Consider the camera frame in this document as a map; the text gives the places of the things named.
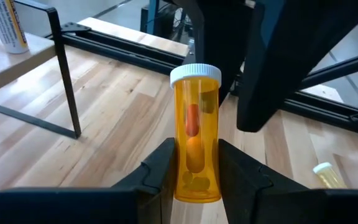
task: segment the second pill bottle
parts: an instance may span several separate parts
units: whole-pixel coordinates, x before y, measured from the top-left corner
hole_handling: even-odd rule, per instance
[[[221,72],[207,64],[172,70],[175,92],[175,147],[178,176],[175,198],[208,203],[221,198],[218,160],[218,92]]]

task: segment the wooden table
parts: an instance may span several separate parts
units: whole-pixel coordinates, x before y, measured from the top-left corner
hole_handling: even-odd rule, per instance
[[[56,56],[52,40],[25,34],[29,51],[9,54],[0,40],[0,88]]]
[[[185,55],[187,46],[97,19],[98,31]],[[174,136],[169,78],[150,70],[67,47],[83,134],[79,140],[0,115],[0,189],[17,186],[109,187]],[[70,125],[55,59],[0,89],[0,103]],[[236,129],[237,98],[219,112],[219,137],[299,183],[322,187],[312,168],[330,162],[358,188],[358,134],[278,111],[258,133]],[[172,223],[227,223],[223,203],[174,202]]]

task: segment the black metal table leg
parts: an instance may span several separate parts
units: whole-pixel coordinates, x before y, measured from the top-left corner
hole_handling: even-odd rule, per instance
[[[78,112],[75,103],[73,85],[71,83],[70,70],[68,68],[68,63],[67,63],[65,46],[63,44],[58,13],[54,7],[46,6],[44,4],[34,2],[31,0],[15,0],[15,2],[19,4],[23,4],[25,6],[32,7],[34,9],[39,9],[41,11],[46,12],[48,15],[50,28],[52,30],[52,35],[53,35],[53,41],[55,42],[55,52],[59,62],[60,71],[62,73],[62,80],[65,87],[65,93],[67,96],[67,102],[70,110],[71,120],[73,122],[74,131],[57,126],[56,124],[49,123],[39,118],[29,116],[27,114],[14,111],[12,109],[3,106],[0,106],[0,113],[6,114],[13,118],[17,118],[19,120],[25,121],[30,124],[34,124],[38,127],[47,129],[49,131],[76,139],[81,135],[81,127],[80,127],[80,120],[78,117]]]
[[[65,46],[63,44],[59,16],[55,8],[53,8],[53,10],[49,9],[47,11],[47,14],[49,18],[50,28],[52,30],[53,41],[55,42],[55,51],[57,55],[57,60],[59,62],[60,71],[62,73],[63,84],[65,87],[71,120],[73,121],[74,132],[75,136],[78,138],[81,135],[80,120],[78,118],[73,85],[71,83],[70,77],[70,69],[68,68]]]

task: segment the white cap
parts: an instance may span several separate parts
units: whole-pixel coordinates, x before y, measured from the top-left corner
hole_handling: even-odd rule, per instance
[[[315,168],[313,168],[313,172],[315,174],[327,169],[327,168],[331,168],[333,165],[331,165],[329,162],[324,162],[322,164],[318,164]]]
[[[208,77],[218,81],[219,87],[222,85],[222,73],[220,69],[208,64],[192,63],[181,65],[172,70],[170,75],[171,88],[173,88],[173,84],[176,81],[190,77]]]

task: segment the label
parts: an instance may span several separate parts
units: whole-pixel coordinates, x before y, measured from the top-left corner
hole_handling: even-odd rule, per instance
[[[4,45],[14,49],[27,48],[13,0],[0,0],[0,38]]]

